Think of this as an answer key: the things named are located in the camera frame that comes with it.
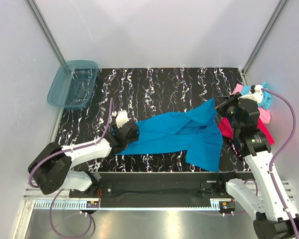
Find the blue t shirt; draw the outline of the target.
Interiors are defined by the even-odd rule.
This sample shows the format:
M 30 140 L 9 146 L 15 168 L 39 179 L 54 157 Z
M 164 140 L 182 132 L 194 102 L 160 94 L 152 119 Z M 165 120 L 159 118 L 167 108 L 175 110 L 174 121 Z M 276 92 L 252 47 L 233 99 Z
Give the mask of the blue t shirt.
M 140 135 L 122 155 L 186 151 L 186 163 L 217 172 L 223 137 L 215 121 L 214 99 L 188 112 L 169 112 L 138 121 Z

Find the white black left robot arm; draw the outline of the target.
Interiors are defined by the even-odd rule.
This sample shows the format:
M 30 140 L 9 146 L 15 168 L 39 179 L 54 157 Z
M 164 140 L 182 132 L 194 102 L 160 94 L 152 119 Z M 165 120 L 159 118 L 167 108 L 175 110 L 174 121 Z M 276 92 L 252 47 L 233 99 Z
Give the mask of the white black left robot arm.
M 44 195 L 57 190 L 69 189 L 93 197 L 99 190 L 100 176 L 72 168 L 92 159 L 118 154 L 139 139 L 139 127 L 128 121 L 122 126 L 113 125 L 104 138 L 74 146 L 48 144 L 28 167 L 28 184 Z

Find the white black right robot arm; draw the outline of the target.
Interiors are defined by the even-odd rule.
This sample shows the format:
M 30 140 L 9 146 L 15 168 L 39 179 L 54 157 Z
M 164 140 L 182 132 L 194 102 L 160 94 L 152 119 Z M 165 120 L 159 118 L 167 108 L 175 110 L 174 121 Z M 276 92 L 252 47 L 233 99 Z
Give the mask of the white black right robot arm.
M 253 220 L 260 239 L 299 238 L 299 213 L 290 201 L 274 164 L 271 145 L 259 129 L 258 103 L 261 93 L 220 97 L 216 110 L 233 130 L 234 145 L 252 170 L 261 198 L 242 179 L 223 180 L 216 185 L 221 197 L 231 196 Z

